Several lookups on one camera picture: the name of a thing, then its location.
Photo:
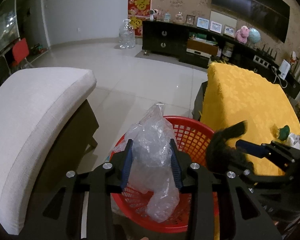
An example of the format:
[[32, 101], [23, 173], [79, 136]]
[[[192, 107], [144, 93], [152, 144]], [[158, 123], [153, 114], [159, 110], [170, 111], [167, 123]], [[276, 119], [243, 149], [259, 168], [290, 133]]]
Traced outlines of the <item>black wrapper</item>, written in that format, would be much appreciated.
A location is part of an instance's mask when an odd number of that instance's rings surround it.
[[247, 122], [241, 121], [214, 133], [206, 150], [206, 166], [210, 172], [226, 173], [229, 166], [253, 172], [254, 165], [247, 160], [245, 153], [227, 144], [230, 139], [239, 138], [246, 131]]

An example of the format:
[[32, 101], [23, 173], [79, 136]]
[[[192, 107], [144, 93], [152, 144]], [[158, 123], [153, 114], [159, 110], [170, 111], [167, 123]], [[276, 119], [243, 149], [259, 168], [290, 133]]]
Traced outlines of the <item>clear plastic bag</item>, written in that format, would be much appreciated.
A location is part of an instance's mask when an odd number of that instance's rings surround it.
[[130, 126], [125, 139], [133, 141], [133, 161], [129, 184], [141, 192], [153, 192], [146, 214], [154, 221], [166, 221], [179, 203], [171, 169], [170, 140], [175, 139], [172, 124], [164, 117], [165, 104], [153, 104], [145, 116]]

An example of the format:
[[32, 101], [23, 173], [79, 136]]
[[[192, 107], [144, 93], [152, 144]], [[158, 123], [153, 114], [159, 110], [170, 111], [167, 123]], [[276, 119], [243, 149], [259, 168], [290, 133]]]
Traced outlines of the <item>green yellow wrapper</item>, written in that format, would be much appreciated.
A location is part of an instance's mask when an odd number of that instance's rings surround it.
[[280, 141], [285, 141], [288, 138], [289, 134], [290, 134], [290, 127], [288, 125], [285, 125], [282, 128], [277, 128], [275, 131], [275, 137]]

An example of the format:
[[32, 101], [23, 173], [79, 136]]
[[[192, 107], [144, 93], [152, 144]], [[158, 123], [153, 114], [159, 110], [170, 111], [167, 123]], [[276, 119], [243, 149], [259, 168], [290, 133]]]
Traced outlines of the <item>red plastic mesh basket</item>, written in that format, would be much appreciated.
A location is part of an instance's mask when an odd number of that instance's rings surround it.
[[[183, 116], [166, 116], [163, 133], [174, 133], [178, 150], [206, 165], [205, 154], [214, 134], [205, 124]], [[191, 195], [180, 194], [170, 167], [132, 165], [132, 178], [122, 193], [112, 194], [114, 212], [122, 212], [139, 226], [159, 233], [187, 231]]]

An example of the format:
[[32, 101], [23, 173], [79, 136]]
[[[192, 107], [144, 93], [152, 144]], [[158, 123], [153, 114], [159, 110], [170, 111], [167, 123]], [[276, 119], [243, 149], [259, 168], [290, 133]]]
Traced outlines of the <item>yellow floral tablecloth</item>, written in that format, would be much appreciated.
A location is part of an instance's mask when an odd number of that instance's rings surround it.
[[225, 63], [213, 62], [208, 67], [200, 121], [215, 132], [246, 121], [246, 133], [230, 139], [230, 147], [238, 139], [268, 144], [275, 140], [275, 129], [285, 125], [300, 135], [300, 122], [280, 85]]

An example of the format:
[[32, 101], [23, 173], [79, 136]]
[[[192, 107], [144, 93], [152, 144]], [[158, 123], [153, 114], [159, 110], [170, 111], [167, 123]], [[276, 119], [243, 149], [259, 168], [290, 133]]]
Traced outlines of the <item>white cushioned bench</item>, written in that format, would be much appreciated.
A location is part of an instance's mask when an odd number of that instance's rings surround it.
[[16, 239], [68, 171], [95, 148], [92, 70], [23, 69], [0, 86], [0, 239]]

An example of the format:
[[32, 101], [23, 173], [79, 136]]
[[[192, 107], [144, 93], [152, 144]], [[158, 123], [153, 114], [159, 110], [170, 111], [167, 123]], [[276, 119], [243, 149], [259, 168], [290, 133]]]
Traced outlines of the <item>white router box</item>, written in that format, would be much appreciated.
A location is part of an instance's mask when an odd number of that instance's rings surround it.
[[283, 60], [281, 66], [279, 67], [279, 71], [280, 71], [279, 77], [284, 80], [289, 70], [290, 70], [290, 63], [286, 60]]

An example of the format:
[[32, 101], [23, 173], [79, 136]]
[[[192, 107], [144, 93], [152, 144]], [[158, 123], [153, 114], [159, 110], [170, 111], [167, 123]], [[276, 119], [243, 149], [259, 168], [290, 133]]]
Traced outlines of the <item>black tv cabinet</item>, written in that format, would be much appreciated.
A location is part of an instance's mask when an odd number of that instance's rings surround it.
[[225, 61], [251, 70], [269, 82], [282, 86], [293, 99], [300, 92], [300, 83], [288, 73], [283, 80], [279, 77], [279, 65], [262, 56], [257, 48], [223, 36], [213, 31], [187, 25], [144, 21], [142, 24], [142, 50], [144, 54], [155, 53], [173, 56], [180, 62], [207, 68], [208, 61]]

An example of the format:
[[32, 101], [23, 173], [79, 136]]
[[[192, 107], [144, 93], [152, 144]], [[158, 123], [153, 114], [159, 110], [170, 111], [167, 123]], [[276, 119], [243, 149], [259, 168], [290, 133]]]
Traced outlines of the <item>large clear water jug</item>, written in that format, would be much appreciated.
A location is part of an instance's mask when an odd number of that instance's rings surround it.
[[119, 29], [119, 48], [131, 49], [135, 47], [135, 31], [130, 19], [124, 19]]

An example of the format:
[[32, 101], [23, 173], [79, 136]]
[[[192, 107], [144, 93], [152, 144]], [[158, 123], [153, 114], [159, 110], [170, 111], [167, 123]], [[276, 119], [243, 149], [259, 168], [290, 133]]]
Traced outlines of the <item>black wifi router antennas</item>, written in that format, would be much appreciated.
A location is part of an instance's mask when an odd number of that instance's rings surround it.
[[271, 47], [266, 48], [266, 44], [264, 44], [262, 48], [257, 48], [256, 51], [261, 53], [264, 57], [267, 57], [273, 61], [276, 60], [277, 51]]

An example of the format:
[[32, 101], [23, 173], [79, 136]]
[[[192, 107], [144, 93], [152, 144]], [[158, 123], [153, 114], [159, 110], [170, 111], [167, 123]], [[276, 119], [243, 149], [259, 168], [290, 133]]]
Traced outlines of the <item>pink plush toy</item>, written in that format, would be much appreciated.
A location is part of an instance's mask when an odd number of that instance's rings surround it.
[[249, 28], [244, 25], [238, 29], [238, 31], [236, 31], [235, 39], [243, 44], [246, 44], [249, 37], [249, 32]]

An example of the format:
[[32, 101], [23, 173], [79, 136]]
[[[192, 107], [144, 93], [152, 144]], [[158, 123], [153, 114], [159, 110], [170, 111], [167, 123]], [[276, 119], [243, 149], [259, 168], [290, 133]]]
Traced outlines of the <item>light blue globe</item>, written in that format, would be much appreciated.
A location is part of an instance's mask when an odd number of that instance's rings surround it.
[[249, 35], [248, 35], [248, 41], [251, 44], [256, 44], [261, 40], [261, 35], [259, 31], [255, 28], [250, 28], [249, 29]]

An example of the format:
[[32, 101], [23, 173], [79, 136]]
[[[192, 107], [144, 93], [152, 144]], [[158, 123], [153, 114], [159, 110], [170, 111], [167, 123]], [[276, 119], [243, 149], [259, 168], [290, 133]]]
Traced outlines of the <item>red chair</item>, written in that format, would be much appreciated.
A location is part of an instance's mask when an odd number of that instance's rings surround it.
[[12, 63], [13, 67], [19, 65], [23, 60], [28, 62], [27, 57], [29, 56], [30, 52], [29, 52], [26, 38], [21, 39], [13, 46], [12, 54], [14, 57], [14, 61]]

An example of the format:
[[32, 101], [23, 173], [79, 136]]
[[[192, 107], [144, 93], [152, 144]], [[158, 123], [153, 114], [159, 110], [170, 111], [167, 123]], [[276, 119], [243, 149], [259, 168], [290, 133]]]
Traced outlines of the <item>red festive wall poster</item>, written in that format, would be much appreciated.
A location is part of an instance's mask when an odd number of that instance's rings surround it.
[[142, 36], [143, 21], [150, 19], [151, 0], [128, 0], [128, 19], [136, 37]]

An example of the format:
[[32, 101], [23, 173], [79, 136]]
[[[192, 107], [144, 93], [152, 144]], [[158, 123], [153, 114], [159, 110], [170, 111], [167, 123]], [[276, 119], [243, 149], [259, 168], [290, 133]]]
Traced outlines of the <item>wall mounted black television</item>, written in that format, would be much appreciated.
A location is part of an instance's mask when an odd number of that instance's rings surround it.
[[281, 42], [286, 41], [290, 6], [283, 0], [212, 0], [211, 3], [253, 22]]

